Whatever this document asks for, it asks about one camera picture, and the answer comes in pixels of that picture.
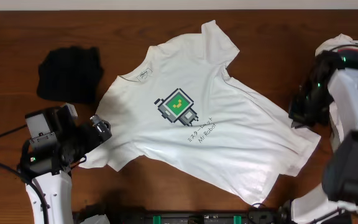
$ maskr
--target pixel art robot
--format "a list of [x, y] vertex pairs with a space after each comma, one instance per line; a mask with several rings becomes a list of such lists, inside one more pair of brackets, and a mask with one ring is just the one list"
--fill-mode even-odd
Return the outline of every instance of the pixel art robot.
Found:
[[171, 95], [164, 100], [158, 99], [154, 102], [156, 105], [161, 101], [158, 110], [162, 117], [175, 123], [179, 120], [185, 126], [192, 126], [192, 122], [198, 121], [197, 113], [191, 109], [194, 101], [180, 88], [177, 88]]

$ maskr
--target folded black cloth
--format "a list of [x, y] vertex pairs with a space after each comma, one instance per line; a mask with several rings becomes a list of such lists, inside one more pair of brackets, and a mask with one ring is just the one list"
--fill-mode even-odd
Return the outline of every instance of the folded black cloth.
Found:
[[96, 47], [89, 50], [70, 47], [49, 52], [39, 65], [38, 73], [39, 97], [69, 103], [93, 103], [103, 68]]

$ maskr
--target yellow pixel shape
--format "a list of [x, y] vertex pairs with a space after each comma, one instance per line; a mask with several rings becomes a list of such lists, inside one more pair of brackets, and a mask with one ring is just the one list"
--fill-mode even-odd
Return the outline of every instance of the yellow pixel shape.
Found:
[[181, 100], [178, 100], [178, 104], [177, 105], [173, 105], [174, 108], [179, 108], [181, 106]]

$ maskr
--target wooden table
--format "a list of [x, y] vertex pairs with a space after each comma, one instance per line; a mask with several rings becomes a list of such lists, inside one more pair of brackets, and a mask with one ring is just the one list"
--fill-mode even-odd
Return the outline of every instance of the wooden table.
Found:
[[[201, 31], [216, 19], [241, 50], [229, 73], [287, 110], [307, 76], [314, 50], [341, 33], [358, 40], [358, 11], [60, 11], [0, 12], [0, 133], [25, 123], [24, 115], [61, 102], [39, 98], [38, 65], [50, 50], [71, 45], [97, 46], [105, 70], [100, 99], [117, 75], [143, 61], [147, 47], [180, 34]], [[75, 105], [80, 120], [97, 108]], [[280, 176], [265, 204], [278, 207], [304, 195], [321, 180], [332, 152], [328, 128], [298, 177]], [[0, 139], [0, 162], [16, 167], [23, 129]], [[160, 161], [135, 159], [120, 172], [110, 167], [73, 171], [72, 207], [105, 201], [112, 208], [197, 211], [245, 210], [240, 198]], [[0, 169], [0, 223], [32, 223], [24, 184]]]

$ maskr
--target white t-shirt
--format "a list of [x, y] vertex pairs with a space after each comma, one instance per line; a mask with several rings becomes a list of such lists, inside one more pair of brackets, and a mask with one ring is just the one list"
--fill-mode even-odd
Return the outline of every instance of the white t-shirt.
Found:
[[298, 174], [320, 136], [290, 128], [284, 110], [227, 74], [239, 49], [215, 21], [201, 30], [149, 47], [116, 78], [96, 111], [112, 138], [80, 166], [120, 170], [145, 155], [261, 202], [279, 174]]

